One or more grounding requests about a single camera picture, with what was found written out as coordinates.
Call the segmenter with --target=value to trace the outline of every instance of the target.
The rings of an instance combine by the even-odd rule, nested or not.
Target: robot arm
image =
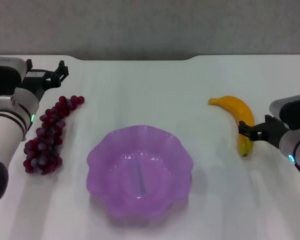
[[[11,158],[26,140],[42,96],[69,75],[64,61],[54,72],[32,67],[30,59],[0,57],[0,199],[8,185]]]
[[[276,100],[265,122],[248,126],[239,122],[239,133],[250,141],[266,141],[289,158],[300,172],[300,95]]]

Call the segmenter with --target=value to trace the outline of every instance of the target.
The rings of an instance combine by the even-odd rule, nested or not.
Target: grapes
[[[66,106],[71,109],[73,107],[73,103],[71,101],[66,100]]]
[[[55,124],[59,129],[64,128],[64,126],[66,125],[65,121],[60,120]]]
[[[35,167],[37,165],[37,163],[38,163],[38,159],[34,158],[34,159],[31,160],[31,166],[32,167]]]
[[[46,130],[46,135],[51,137],[55,134],[55,132],[55,129],[53,127],[50,127]]]
[[[64,116],[68,117],[70,115],[70,111],[68,109],[64,109],[63,111]]]
[[[38,150],[39,150],[40,152],[42,152],[42,151],[44,151],[44,150],[46,150],[46,149],[47,149],[47,145],[46,145],[45,143],[40,142],[40,143],[38,144]]]
[[[41,174],[43,172],[43,169],[39,166],[34,167],[34,171],[38,174]]]
[[[46,129],[39,127],[35,130],[35,133],[38,137],[43,137],[46,134]]]
[[[63,119],[84,101],[83,96],[73,95],[70,99],[61,96],[55,106],[45,110],[44,114],[40,116],[39,119],[43,123],[35,131],[37,137],[28,141],[23,149],[26,154],[25,161],[23,161],[26,173],[38,173],[44,176],[62,166],[63,160],[59,151],[63,143],[60,137],[66,126]]]
[[[83,104],[85,102],[85,98],[83,96],[79,96],[79,104]]]
[[[28,160],[34,159],[36,156],[36,152],[34,150],[29,150],[28,153],[26,154],[26,158]]]
[[[59,97],[59,102],[60,102],[61,104],[65,104],[65,103],[66,103],[66,101],[67,101],[67,99],[66,99],[66,97],[65,97],[65,96],[61,96],[61,97]]]
[[[55,140],[55,144],[56,145],[61,145],[62,144],[62,139],[60,137],[58,137],[56,140]]]
[[[46,165],[48,162],[48,157],[47,156],[40,156],[38,159],[38,164],[40,165]]]
[[[45,122],[45,121],[47,121],[47,119],[48,119],[48,115],[43,114],[43,115],[40,116],[39,119],[40,119],[41,122]]]
[[[59,120],[59,115],[57,113],[54,113],[51,115],[51,118],[54,120]]]
[[[45,143],[48,144],[48,145],[54,144],[54,138],[53,138],[53,137],[48,137],[48,138],[45,140]]]
[[[23,161],[23,166],[25,168],[30,168],[31,167],[31,161],[30,160],[24,160]]]
[[[51,114],[57,114],[57,113],[58,113],[58,110],[56,109],[55,106],[53,106],[53,107],[50,109],[50,112],[51,112]]]
[[[61,157],[58,157],[57,160],[56,160],[56,167],[60,167],[62,165],[62,158]]]
[[[34,168],[32,166],[31,167],[26,167],[25,172],[27,174],[33,174],[34,173]]]
[[[50,127],[50,125],[49,125],[47,122],[43,122],[43,123],[41,124],[41,127],[42,127],[43,129],[47,129],[47,128]]]
[[[59,101],[54,106],[58,111],[64,108],[63,104]]]
[[[50,111],[50,109],[47,109],[47,110],[45,110],[45,112],[44,112],[48,117],[51,115],[51,111]]]
[[[75,95],[73,95],[70,100],[75,104],[78,105],[79,104],[79,98]]]

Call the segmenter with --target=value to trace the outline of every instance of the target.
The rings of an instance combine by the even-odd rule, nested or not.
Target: purple bowl
[[[86,188],[117,217],[163,215],[188,197],[193,160],[173,134],[147,125],[108,133],[87,157]]]

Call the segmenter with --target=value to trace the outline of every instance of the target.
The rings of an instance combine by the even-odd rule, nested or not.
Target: table
[[[300,240],[300,173],[266,142],[240,158],[234,118],[211,97],[244,100],[256,124],[273,100],[300,94],[300,55],[197,56],[184,61],[83,61],[23,55],[36,69],[69,76],[43,96],[37,116],[59,96],[86,102],[66,120],[63,167],[28,175],[24,142],[0,200],[0,240]],[[35,137],[35,117],[27,134]],[[114,129],[151,125],[175,134],[194,161],[188,201],[152,221],[113,219],[86,189],[90,150]]]

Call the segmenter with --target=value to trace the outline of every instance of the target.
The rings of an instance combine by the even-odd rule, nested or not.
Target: banana
[[[239,125],[239,121],[244,121],[249,126],[255,125],[254,116],[248,105],[234,96],[223,96],[220,98],[211,98],[208,101],[209,105],[217,105],[230,112]],[[241,134],[238,135],[238,150],[241,156],[246,157],[251,153],[254,147],[254,142]]]

